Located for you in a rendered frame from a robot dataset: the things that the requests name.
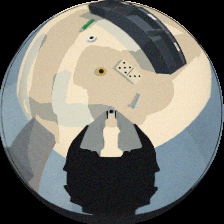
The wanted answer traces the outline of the brass hex nut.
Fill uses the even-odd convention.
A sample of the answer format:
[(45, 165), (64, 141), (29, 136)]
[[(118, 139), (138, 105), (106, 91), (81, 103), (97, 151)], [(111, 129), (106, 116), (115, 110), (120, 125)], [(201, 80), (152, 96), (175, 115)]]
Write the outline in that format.
[(97, 74), (100, 76), (106, 75), (106, 69), (103, 67), (100, 67), (97, 69)]

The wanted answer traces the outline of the dark grey rack of bins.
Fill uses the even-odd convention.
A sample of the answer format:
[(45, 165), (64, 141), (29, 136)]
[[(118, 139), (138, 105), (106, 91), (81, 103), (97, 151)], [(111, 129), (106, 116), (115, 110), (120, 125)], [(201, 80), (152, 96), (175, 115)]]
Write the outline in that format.
[(117, 1), (102, 0), (87, 6), (91, 14), (110, 21), (127, 33), (145, 53), (156, 74), (171, 75), (187, 64), (177, 40), (155, 15), (143, 7)]

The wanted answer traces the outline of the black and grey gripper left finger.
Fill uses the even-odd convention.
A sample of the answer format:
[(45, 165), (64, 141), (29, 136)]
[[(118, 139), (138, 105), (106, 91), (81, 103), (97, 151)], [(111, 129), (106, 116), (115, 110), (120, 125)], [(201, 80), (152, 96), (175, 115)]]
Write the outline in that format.
[(106, 127), (105, 121), (107, 119), (108, 111), (106, 110), (89, 125), (86, 125), (74, 138), (67, 152), (64, 171), (67, 172), (70, 164), (76, 159), (91, 156), (92, 151), (97, 151), (98, 155), (101, 156), (101, 150), (105, 146), (103, 130)]

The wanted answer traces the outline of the white domino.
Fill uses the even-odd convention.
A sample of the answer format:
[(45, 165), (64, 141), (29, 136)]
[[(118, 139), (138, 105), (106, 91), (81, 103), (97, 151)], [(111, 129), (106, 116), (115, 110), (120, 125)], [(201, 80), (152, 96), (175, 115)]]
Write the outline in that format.
[(128, 78), (134, 85), (136, 85), (143, 77), (131, 64), (129, 64), (124, 59), (115, 69)]

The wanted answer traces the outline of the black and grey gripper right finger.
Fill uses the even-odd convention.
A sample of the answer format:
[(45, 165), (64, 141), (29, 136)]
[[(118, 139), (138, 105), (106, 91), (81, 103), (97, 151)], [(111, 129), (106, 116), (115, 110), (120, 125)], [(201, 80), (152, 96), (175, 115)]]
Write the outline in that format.
[(148, 136), (134, 123), (115, 110), (115, 119), (118, 133), (118, 148), (122, 151), (129, 151), (130, 156), (137, 156), (148, 161), (154, 172), (160, 171), (156, 160), (156, 152)]

